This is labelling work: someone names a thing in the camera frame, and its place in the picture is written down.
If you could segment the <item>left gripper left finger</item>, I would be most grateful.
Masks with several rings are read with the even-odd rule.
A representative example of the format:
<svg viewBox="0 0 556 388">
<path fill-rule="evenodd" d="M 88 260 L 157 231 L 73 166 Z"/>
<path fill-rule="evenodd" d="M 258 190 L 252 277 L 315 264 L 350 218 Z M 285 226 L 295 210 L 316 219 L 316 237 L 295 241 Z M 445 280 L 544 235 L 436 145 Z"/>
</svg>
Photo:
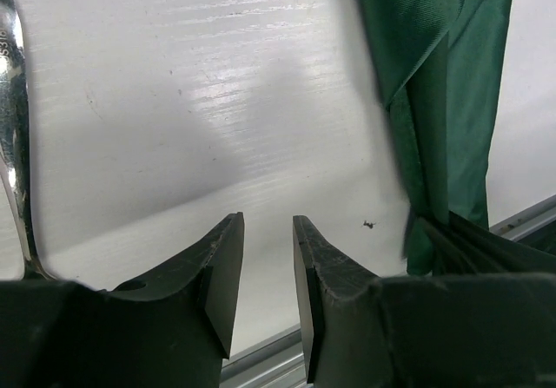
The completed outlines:
<svg viewBox="0 0 556 388">
<path fill-rule="evenodd" d="M 231 351 L 242 214 L 111 291 L 1 285 L 4 387 L 216 387 Z"/>
</svg>

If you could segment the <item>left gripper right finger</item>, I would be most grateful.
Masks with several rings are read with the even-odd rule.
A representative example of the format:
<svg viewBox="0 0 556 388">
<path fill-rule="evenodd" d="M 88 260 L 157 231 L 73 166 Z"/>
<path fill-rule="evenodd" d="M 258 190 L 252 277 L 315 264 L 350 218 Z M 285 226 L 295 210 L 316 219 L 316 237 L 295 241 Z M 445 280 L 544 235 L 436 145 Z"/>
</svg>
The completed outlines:
<svg viewBox="0 0 556 388">
<path fill-rule="evenodd" d="M 422 220 L 439 263 L 382 278 L 293 219 L 307 381 L 315 387 L 552 387 L 555 257 L 459 215 Z"/>
</svg>

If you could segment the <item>silver fork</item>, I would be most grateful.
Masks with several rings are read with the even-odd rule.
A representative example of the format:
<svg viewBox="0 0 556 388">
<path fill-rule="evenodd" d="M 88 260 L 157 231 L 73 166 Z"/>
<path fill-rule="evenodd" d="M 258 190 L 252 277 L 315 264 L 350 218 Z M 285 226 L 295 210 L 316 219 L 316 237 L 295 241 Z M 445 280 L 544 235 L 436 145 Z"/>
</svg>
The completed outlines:
<svg viewBox="0 0 556 388">
<path fill-rule="evenodd" d="M 32 224 L 30 106 L 23 28 L 14 0 L 1 0 L 1 179 L 17 229 L 25 279 L 51 279 Z"/>
</svg>

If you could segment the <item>dark green cloth napkin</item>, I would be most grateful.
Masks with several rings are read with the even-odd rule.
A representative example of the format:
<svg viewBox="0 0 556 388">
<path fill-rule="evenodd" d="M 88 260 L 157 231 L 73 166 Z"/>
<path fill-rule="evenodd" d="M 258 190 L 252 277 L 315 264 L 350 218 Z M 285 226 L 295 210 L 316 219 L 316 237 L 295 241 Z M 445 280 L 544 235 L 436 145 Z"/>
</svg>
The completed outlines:
<svg viewBox="0 0 556 388">
<path fill-rule="evenodd" d="M 412 275 L 553 273 L 488 227 L 487 170 L 512 0 L 359 0 L 410 203 Z"/>
</svg>

